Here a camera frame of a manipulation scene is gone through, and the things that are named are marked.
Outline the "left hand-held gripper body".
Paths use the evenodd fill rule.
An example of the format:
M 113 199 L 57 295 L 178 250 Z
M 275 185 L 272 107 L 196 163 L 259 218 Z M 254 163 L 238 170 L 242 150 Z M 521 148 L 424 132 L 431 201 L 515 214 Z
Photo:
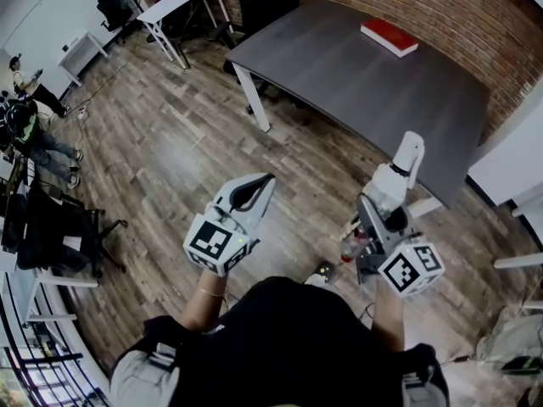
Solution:
M 254 228 L 209 203 L 203 214 L 194 217 L 183 249 L 194 264 L 217 276 L 227 276 L 259 242 Z

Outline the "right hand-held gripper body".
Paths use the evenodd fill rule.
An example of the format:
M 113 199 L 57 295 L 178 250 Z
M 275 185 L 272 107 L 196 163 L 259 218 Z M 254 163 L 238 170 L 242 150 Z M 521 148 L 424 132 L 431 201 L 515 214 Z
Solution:
M 381 276 L 400 298 L 421 293 L 445 273 L 437 248 L 421 232 L 401 238 L 389 250 L 368 245 L 355 262 L 360 284 Z

